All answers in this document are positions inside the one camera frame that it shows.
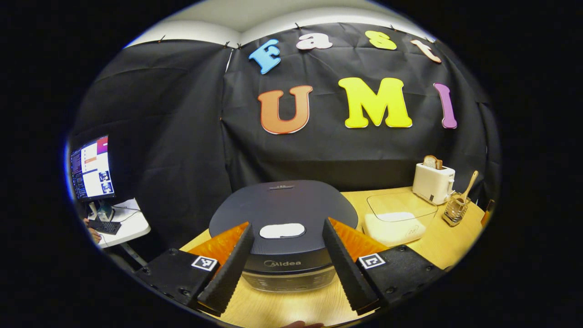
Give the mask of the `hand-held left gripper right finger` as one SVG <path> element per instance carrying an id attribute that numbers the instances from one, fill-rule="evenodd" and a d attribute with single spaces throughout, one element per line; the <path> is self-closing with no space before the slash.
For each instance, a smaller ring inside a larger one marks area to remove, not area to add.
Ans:
<path id="1" fill-rule="evenodd" d="M 386 247 L 333 218 L 325 220 L 322 237 L 358 315 L 395 307 L 445 274 L 407 245 Z"/>

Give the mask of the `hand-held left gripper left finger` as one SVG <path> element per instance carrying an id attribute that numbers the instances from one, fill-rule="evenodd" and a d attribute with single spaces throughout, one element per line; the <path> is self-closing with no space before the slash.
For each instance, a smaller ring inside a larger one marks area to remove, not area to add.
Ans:
<path id="1" fill-rule="evenodd" d="M 171 248 L 134 276 L 186 307 L 220 316 L 235 292 L 253 243 L 252 225 L 244 222 L 190 251 Z"/>

